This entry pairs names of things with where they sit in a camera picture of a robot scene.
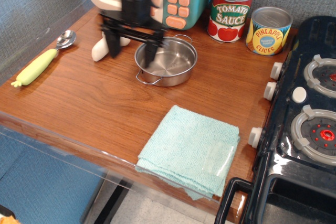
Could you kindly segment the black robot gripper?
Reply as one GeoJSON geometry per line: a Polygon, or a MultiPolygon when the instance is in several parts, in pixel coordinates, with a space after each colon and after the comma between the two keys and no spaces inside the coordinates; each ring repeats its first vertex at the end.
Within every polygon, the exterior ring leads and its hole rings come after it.
{"type": "Polygon", "coordinates": [[[151,0],[121,0],[121,10],[103,10],[101,16],[109,53],[115,58],[121,51],[120,38],[126,37],[145,43],[145,65],[154,60],[157,49],[164,47],[163,24],[150,15],[151,0]]]}

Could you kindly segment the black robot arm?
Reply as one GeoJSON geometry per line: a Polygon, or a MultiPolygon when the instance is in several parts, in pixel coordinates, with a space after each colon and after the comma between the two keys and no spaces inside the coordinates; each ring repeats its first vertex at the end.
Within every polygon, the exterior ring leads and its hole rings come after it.
{"type": "Polygon", "coordinates": [[[145,62],[147,68],[154,60],[157,49],[164,45],[165,26],[152,18],[152,0],[121,0],[121,10],[103,10],[101,26],[111,57],[120,51],[121,37],[140,41],[145,44],[145,62]]]}

